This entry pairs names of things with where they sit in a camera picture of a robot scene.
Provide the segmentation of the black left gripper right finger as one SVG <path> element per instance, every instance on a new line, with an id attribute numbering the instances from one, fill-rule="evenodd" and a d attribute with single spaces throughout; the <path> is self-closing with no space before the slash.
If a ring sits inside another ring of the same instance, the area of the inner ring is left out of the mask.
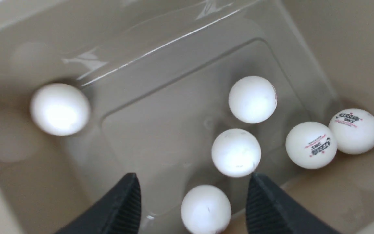
<path id="1" fill-rule="evenodd" d="M 249 234 L 338 234 L 297 203 L 267 175 L 250 177 L 245 206 Z"/>

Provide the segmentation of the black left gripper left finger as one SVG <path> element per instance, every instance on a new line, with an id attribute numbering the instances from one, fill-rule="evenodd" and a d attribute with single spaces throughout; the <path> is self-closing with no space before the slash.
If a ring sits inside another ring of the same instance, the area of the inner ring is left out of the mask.
<path id="1" fill-rule="evenodd" d="M 141 187 L 136 173 L 125 174 L 93 206 L 57 234 L 137 234 L 141 225 Z"/>

